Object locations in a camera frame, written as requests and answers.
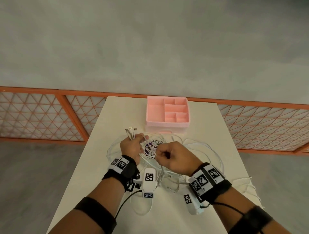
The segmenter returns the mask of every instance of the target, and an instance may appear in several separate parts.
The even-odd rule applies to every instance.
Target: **diamond lattice pattern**
[[[91,134],[104,106],[105,98],[70,95],[67,98],[84,128]]]
[[[52,94],[0,92],[0,137],[83,141]]]
[[[237,149],[294,151],[309,140],[309,110],[218,107]]]

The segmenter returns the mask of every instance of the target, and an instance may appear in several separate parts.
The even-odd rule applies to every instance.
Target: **pink storage box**
[[[147,97],[146,127],[151,133],[184,133],[190,124],[187,98]]]

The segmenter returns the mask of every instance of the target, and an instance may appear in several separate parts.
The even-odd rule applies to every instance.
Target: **white table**
[[[208,143],[221,156],[228,179],[248,177],[234,142],[215,103],[189,102],[191,124],[185,135]],[[107,149],[125,128],[143,131],[146,119],[146,99],[108,97],[89,141],[80,157],[71,180],[57,208],[50,229],[101,181],[107,171]],[[247,195],[261,205],[254,196]],[[113,233],[226,233],[212,207],[201,215],[190,215],[183,196],[157,188],[151,211],[145,216],[134,213],[125,204],[117,218]]]

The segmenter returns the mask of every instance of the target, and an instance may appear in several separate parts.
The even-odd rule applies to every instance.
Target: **person's left arm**
[[[144,134],[135,136],[134,140],[128,137],[120,143],[122,155],[133,158],[138,165],[140,163],[139,153],[143,152],[140,143],[144,141]],[[102,180],[98,186],[87,196],[95,199],[113,216],[116,215],[125,189],[120,181],[111,177]],[[79,234],[79,233],[104,233],[101,227],[88,215],[80,210],[71,210],[64,216],[49,232],[49,234]]]

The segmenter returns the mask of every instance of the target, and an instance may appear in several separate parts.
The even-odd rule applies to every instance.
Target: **concrete surface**
[[[83,148],[0,142],[0,233],[46,233]],[[265,210],[291,233],[307,233],[309,157],[240,156]]]
[[[1,0],[0,85],[308,104],[308,10],[304,0]]]
[[[83,145],[0,142],[0,233],[46,233]]]

